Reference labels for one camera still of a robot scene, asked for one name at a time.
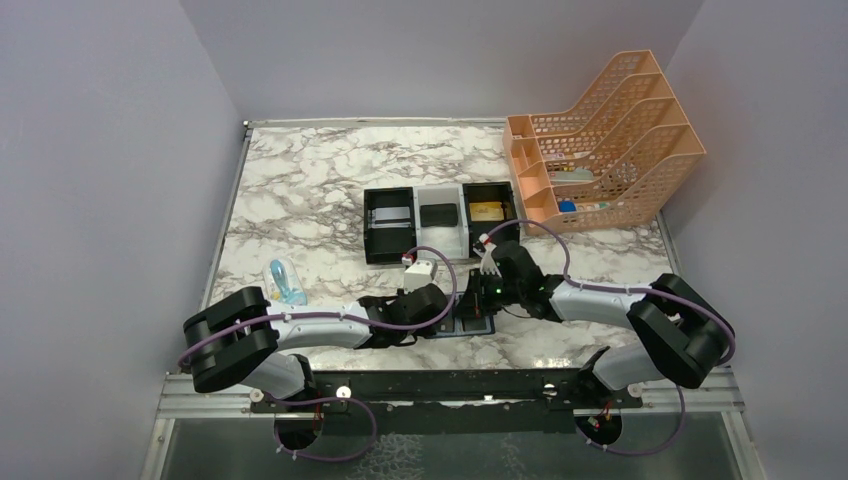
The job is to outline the blue card holder wallet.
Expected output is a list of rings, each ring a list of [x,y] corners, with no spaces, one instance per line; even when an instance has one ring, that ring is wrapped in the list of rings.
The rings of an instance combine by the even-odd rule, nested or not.
[[[429,327],[423,334],[427,339],[460,338],[492,335],[496,332],[493,316],[460,318],[447,316]]]

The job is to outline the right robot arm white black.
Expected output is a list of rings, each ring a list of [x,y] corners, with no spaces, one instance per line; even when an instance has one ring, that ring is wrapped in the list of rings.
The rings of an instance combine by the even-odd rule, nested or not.
[[[735,350],[729,323],[677,275],[635,287],[579,283],[543,273],[525,247],[507,241],[470,272],[457,311],[480,317],[513,305],[534,319],[588,321],[635,333],[635,342],[605,346],[580,368],[572,391],[592,407],[641,382],[667,379],[695,389]]]

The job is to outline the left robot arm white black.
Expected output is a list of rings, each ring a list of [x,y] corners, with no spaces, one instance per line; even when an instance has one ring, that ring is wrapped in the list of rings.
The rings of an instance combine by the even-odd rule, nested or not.
[[[198,393],[244,385],[298,411],[313,401],[315,382],[300,348],[383,349],[427,336],[447,317],[455,295],[427,284],[394,296],[365,296],[323,311],[274,306],[261,288],[244,287],[186,320],[178,358]]]

